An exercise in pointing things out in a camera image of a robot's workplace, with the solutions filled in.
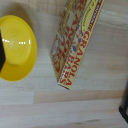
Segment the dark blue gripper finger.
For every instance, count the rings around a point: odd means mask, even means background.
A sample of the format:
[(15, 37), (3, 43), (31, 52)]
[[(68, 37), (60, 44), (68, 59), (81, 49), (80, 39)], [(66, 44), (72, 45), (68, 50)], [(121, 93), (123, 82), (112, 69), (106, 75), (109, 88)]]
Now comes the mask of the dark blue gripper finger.
[(0, 29), (0, 72), (2, 70), (4, 63), (5, 63), (5, 60), (6, 60), (6, 57), (5, 57), (5, 51), (4, 51), (1, 29)]

